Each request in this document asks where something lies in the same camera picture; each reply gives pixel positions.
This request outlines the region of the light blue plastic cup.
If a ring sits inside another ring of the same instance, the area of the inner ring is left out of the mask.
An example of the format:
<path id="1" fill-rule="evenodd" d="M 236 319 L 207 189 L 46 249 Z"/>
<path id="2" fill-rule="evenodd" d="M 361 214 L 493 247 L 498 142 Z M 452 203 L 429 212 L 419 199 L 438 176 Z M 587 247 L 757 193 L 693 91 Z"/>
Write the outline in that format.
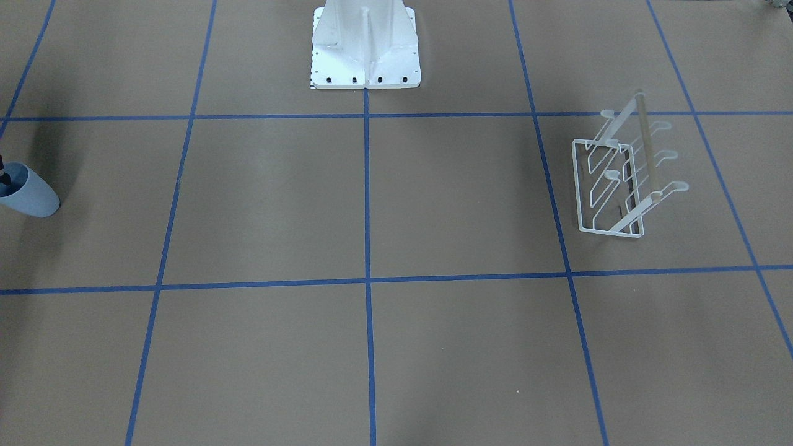
<path id="1" fill-rule="evenodd" d="M 3 206 L 39 218 L 57 212 L 61 205 L 58 195 L 31 167 L 23 163 L 8 163 L 4 172 L 9 176 L 9 185 L 2 183 Z"/>

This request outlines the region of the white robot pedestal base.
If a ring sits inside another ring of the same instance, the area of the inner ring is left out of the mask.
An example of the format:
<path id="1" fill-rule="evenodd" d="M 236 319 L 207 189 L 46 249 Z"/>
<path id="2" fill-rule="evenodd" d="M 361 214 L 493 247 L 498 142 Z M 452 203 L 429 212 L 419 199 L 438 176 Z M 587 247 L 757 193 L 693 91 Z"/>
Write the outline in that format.
<path id="1" fill-rule="evenodd" d="M 416 11 L 402 1 L 326 1 L 314 9 L 312 31 L 311 88 L 421 84 Z"/>

